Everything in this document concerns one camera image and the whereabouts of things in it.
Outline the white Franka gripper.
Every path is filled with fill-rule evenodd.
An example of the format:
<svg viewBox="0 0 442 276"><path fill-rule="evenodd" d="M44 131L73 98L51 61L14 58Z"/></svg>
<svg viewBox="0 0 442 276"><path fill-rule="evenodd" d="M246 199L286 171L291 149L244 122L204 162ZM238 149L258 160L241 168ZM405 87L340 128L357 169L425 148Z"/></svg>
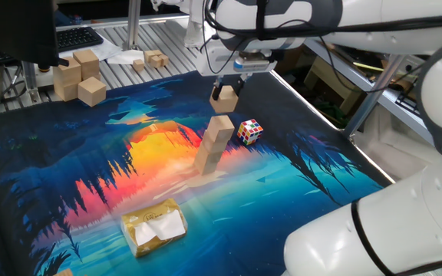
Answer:
<svg viewBox="0 0 442 276"><path fill-rule="evenodd" d="M223 88L223 77L241 74L234 87L237 96L244 88L247 74L268 72L275 68L277 62L271 60L271 50L244 50L237 45L234 50L228 49L221 40L211 40L200 50L196 58L196 70L202 76L218 76L213 84L212 99L218 100Z"/></svg>

